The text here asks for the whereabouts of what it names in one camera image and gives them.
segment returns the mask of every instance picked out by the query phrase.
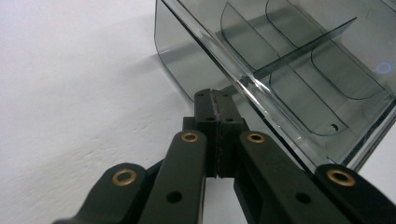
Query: black metal bracket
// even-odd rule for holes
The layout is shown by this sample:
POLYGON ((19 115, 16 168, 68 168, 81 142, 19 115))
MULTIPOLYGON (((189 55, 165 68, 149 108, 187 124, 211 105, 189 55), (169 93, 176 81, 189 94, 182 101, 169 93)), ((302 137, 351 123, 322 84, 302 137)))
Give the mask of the black metal bracket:
POLYGON ((107 170, 79 212, 55 224, 202 223, 205 179, 233 177, 248 223, 396 223, 396 207, 341 165, 300 170, 270 136, 251 132, 231 96, 195 94, 195 116, 148 170, 107 170))

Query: screw hole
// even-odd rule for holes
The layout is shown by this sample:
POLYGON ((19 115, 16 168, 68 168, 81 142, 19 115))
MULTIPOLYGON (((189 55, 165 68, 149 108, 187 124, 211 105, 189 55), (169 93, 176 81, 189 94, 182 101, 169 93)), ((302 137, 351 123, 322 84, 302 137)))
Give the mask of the screw hole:
POLYGON ((194 136, 193 134, 187 134, 187 135, 186 135, 186 139, 194 140, 194 139, 195 139, 195 136, 194 136))
POLYGON ((338 126, 337 126, 337 125, 332 124, 332 129, 333 129, 335 132, 338 132, 338 126))
POLYGON ((166 195, 166 201, 168 201, 169 203, 178 203, 181 201, 181 198, 181 193, 178 191, 173 191, 166 195))
POLYGON ((312 202, 311 197, 309 197, 306 193, 297 193, 296 199, 300 203, 305 203, 305 204, 312 202))
POLYGON ((337 178, 337 179, 339 179, 339 180, 341 180, 341 181, 348 181, 348 178, 347 178, 347 176, 346 175, 344 175, 344 174, 334 174, 334 177, 335 178, 337 178))
POLYGON ((262 140, 262 138, 261 138, 260 136, 258 136, 258 135, 251 135, 251 138, 252 138, 253 140, 256 140, 256 141, 262 140))
POLYGON ((117 176, 117 179, 122 182, 122 181, 127 181, 129 178, 131 178, 132 175, 130 173, 123 173, 117 176))

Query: hole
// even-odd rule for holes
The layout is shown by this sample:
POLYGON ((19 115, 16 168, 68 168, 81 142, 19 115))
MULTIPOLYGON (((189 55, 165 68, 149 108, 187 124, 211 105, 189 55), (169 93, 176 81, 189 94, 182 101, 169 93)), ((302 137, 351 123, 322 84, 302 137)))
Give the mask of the hole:
POLYGON ((196 133, 184 133, 181 135, 181 139, 185 142, 196 142, 198 141, 198 135, 196 133))
POLYGON ((265 141, 264 136, 261 135, 261 134, 259 134, 259 133, 250 133, 250 134, 247 136, 247 139, 248 139, 250 142, 254 142, 254 143, 262 143, 262 142, 265 141))
POLYGON ((260 136, 256 135, 256 134, 251 135, 251 138, 252 138, 253 140, 256 140, 256 141, 262 140, 262 138, 261 138, 260 136))
POLYGON ((348 181, 348 178, 347 178, 347 176, 346 175, 344 175, 344 174, 334 174, 334 177, 335 178, 337 178, 338 180, 341 180, 341 181, 348 181))
POLYGON ((337 126, 337 125, 332 124, 332 129, 333 129, 335 132, 338 132, 338 126, 337 126))
POLYGON ((296 199, 300 203, 311 203, 311 197, 309 197, 306 193, 297 193, 296 194, 296 199))
POLYGON ((173 191, 168 193, 168 195, 166 196, 166 201, 168 201, 169 203, 178 203, 181 201, 181 193, 178 191, 173 191))
POLYGON ((119 181, 125 181, 125 180, 131 178, 131 176, 132 175, 130 173, 123 173, 123 174, 120 174, 119 176, 117 176, 117 179, 119 181))

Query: clear plastic bin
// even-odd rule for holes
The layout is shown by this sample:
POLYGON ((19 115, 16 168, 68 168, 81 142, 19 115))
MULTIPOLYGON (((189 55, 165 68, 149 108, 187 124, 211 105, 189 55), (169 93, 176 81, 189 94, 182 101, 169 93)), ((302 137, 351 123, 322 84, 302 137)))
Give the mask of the clear plastic bin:
POLYGON ((396 0, 158 0, 155 42, 311 170, 359 169, 395 120, 396 0))

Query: white surface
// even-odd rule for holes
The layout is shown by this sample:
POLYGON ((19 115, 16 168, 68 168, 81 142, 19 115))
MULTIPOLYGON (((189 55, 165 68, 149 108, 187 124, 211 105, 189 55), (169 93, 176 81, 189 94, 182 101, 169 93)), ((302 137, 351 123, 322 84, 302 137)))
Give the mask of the white surface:
MULTIPOLYGON (((71 217, 109 167, 163 158, 193 109, 156 55, 154 9, 0 1, 0 223, 71 217)), ((396 202, 393 136, 362 173, 396 202)), ((245 222, 231 185, 208 180, 205 223, 245 222)))

